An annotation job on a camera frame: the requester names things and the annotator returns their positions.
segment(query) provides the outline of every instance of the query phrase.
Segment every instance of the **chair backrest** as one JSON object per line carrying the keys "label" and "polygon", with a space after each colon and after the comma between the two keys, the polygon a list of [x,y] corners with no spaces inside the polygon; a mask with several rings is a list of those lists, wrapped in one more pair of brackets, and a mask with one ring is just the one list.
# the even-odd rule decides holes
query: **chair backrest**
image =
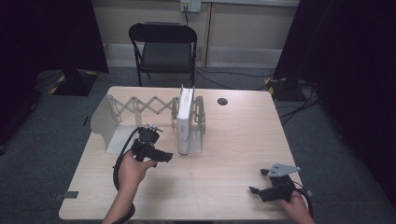
{"label": "chair backrest", "polygon": [[194,43],[197,34],[189,26],[169,22],[139,22],[129,29],[132,42]]}

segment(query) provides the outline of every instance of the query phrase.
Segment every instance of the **human arm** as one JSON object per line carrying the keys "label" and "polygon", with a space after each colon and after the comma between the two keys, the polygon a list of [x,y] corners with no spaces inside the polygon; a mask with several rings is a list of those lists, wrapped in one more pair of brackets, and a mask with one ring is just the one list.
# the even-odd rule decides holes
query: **human arm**
{"label": "human arm", "polygon": [[282,199],[277,200],[277,202],[297,224],[315,224],[314,219],[311,217],[305,206],[303,196],[300,192],[294,190],[290,196],[289,203]]}
{"label": "human arm", "polygon": [[119,192],[102,223],[113,223],[131,210],[137,188],[145,178],[147,169],[156,164],[157,161],[137,161],[131,150],[125,153],[119,170]]}

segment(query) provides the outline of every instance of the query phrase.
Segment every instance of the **wall outlet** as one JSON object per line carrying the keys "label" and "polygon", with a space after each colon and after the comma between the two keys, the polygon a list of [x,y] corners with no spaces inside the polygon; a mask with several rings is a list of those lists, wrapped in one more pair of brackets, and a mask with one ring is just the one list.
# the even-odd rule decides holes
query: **wall outlet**
{"label": "wall outlet", "polygon": [[180,11],[201,12],[201,1],[180,0]]}

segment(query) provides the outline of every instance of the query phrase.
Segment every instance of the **gray carpet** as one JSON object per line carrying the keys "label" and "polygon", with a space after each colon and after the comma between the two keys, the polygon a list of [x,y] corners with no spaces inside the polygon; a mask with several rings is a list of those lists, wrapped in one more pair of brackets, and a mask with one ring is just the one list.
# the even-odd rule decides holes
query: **gray carpet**
{"label": "gray carpet", "polygon": [[[271,69],[247,68],[210,71],[227,73],[198,70],[195,88],[265,91],[264,77],[272,73]],[[96,79],[89,96],[56,96],[48,94],[52,84],[46,86],[56,78],[51,74],[56,71],[40,74],[39,79],[49,78],[37,84],[42,91],[37,107],[0,157],[0,223],[68,223],[59,219],[62,203],[53,198],[67,191],[77,168],[91,132],[89,122],[84,125],[84,121],[111,86],[137,86],[133,68],[110,68],[109,75]],[[190,80],[182,75],[154,74],[151,79],[143,75],[146,87],[179,88],[183,82],[189,86]],[[301,104],[276,102],[279,116]],[[396,223],[396,211],[366,166],[340,141],[334,127],[334,120],[320,104],[300,111],[284,125],[293,157],[302,168],[304,186],[316,194],[312,199],[315,220],[329,224]]]}

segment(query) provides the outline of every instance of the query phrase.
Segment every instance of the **metal stand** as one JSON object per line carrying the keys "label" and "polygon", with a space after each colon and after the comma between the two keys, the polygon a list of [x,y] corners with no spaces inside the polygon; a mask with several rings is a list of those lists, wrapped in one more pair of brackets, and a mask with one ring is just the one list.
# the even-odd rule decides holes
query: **metal stand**
{"label": "metal stand", "polygon": [[[163,107],[158,110],[151,107],[150,105],[154,102],[159,102]],[[92,115],[91,129],[93,133],[99,133],[103,136],[106,144],[106,152],[120,154],[120,151],[132,130],[137,127],[144,126],[142,113],[146,109],[155,114],[161,114],[165,109],[170,109],[172,111],[172,128],[175,129],[178,105],[178,97],[174,97],[171,101],[166,103],[159,97],[153,96],[148,100],[148,102],[144,103],[137,97],[133,96],[128,102],[123,104],[112,95],[107,94]],[[124,111],[130,111],[134,114],[135,125],[122,123],[121,114]],[[204,98],[202,96],[197,96],[195,98],[192,114],[196,125],[191,129],[193,131],[191,136],[195,136],[193,139],[199,141],[191,141],[191,143],[194,145],[194,148],[199,147],[202,151],[202,138],[205,134],[205,110]]]}

